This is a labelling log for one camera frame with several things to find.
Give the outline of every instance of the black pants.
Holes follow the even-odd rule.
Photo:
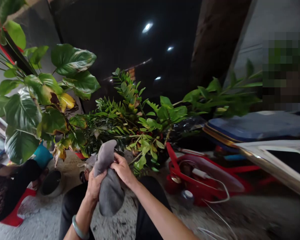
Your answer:
[[[29,183],[38,179],[41,172],[42,169],[33,159],[29,159],[20,166],[14,179],[9,181],[8,190],[4,198],[4,207],[0,213],[0,221],[13,211]]]
[[[140,182],[148,189],[148,191],[157,198],[163,205],[165,205],[171,212],[171,207],[164,194],[164,191],[158,181],[150,176],[145,176],[140,179]],[[61,222],[59,240],[63,240],[67,231],[72,224],[73,215],[77,214],[81,202],[86,194],[88,183],[83,183],[79,186],[72,188],[67,192],[63,198],[61,209]],[[90,239],[94,240],[91,228],[89,229]],[[162,239],[158,230],[154,226],[150,217],[139,203],[137,226],[136,226],[136,239]]]

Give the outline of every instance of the potted plant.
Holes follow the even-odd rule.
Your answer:
[[[67,91],[73,90],[85,100],[100,88],[88,71],[96,55],[69,44],[58,44],[51,51],[51,62],[56,69],[53,73],[41,72],[40,60],[48,46],[24,49],[26,40],[22,28],[13,21],[6,21],[8,15],[24,4],[24,0],[0,0],[0,48],[9,45],[19,59],[14,62],[9,55],[0,53],[3,66],[0,70],[6,78],[0,84],[0,117],[5,116],[8,124],[6,153],[12,162],[21,164],[34,153],[41,140],[46,140],[49,146],[57,134],[62,134],[62,139],[55,144],[55,165],[58,157],[66,158],[67,148],[88,157],[84,147],[87,139],[82,131],[86,127],[86,116],[71,117],[76,102]],[[61,82],[56,81],[54,73],[63,76]],[[17,94],[5,96],[20,85],[23,87]]]
[[[88,116],[89,128],[85,131],[89,153],[97,152],[102,142],[117,139],[118,146],[132,151],[135,155],[130,163],[134,166],[134,173],[140,174],[144,166],[148,166],[146,157],[151,159],[151,169],[158,171],[158,155],[162,154],[170,133],[176,123],[191,116],[209,113],[217,107],[216,115],[232,117],[243,116],[249,112],[252,104],[260,102],[254,92],[242,92],[244,88],[262,86],[262,82],[246,83],[246,80],[261,78],[262,73],[253,74],[254,68],[250,60],[247,61],[247,74],[237,79],[231,72],[231,84],[222,89],[219,80],[213,78],[207,88],[199,86],[186,94],[182,101],[172,104],[169,98],[160,96],[160,105],[142,99],[145,88],[138,89],[128,72],[113,72],[116,82],[115,89],[122,96],[122,101],[100,98],[96,100],[95,113]],[[145,105],[153,111],[145,112]]]

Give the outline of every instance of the ceiling light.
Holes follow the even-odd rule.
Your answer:
[[[152,27],[153,23],[147,23],[147,25],[142,30],[142,33],[146,33],[149,31],[149,29]]]

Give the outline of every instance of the gray cloth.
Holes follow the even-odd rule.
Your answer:
[[[98,176],[107,170],[107,175],[103,179],[100,187],[99,201],[100,213],[102,216],[111,217],[119,211],[124,201],[124,191],[116,172],[109,168],[114,161],[114,147],[116,140],[110,140],[101,145],[97,162],[94,164],[94,176]]]

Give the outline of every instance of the plastic bottle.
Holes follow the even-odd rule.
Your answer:
[[[192,192],[190,192],[188,190],[183,190],[181,192],[181,199],[182,199],[182,205],[186,209],[192,208],[193,202],[194,202],[194,197],[193,197]]]

